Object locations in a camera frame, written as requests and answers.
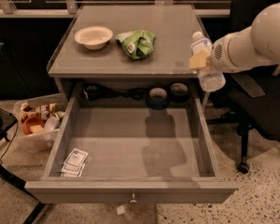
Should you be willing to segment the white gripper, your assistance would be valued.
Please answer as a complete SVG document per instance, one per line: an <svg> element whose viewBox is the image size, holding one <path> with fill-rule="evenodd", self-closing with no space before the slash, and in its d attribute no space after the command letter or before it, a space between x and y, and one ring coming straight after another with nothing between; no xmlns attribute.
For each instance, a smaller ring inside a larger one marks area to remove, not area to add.
<svg viewBox="0 0 280 224"><path fill-rule="evenodd" d="M223 73L239 73L259 66L277 64L276 59L269 58L257 51L251 40L251 28L227 34L218 39L211 52L211 63ZM189 68L199 70L208 65L210 51L202 49L189 59Z"/></svg>

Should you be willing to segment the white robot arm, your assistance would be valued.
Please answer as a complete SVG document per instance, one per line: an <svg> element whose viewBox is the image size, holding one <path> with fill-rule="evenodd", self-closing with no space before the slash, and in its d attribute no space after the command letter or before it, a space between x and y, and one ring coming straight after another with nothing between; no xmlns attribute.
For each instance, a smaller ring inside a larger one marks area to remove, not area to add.
<svg viewBox="0 0 280 224"><path fill-rule="evenodd" d="M214 44L194 33L189 68L212 66L223 73L238 73L259 66L280 64L280 3L264 8L252 24L227 34Z"/></svg>

